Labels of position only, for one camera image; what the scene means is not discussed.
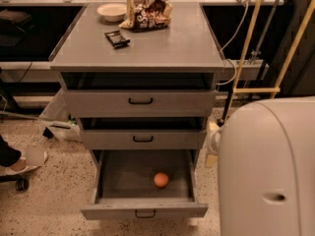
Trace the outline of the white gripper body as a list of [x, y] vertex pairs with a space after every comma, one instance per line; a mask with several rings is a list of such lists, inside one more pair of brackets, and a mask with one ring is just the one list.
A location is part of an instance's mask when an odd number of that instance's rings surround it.
[[208, 134], [208, 150], [210, 154], [218, 155], [221, 143], [222, 128], [210, 130]]

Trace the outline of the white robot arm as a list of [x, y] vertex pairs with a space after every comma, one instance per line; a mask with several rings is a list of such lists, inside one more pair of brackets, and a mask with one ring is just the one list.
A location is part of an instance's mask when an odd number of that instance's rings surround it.
[[206, 139], [220, 236], [315, 236], [315, 97], [255, 101]]

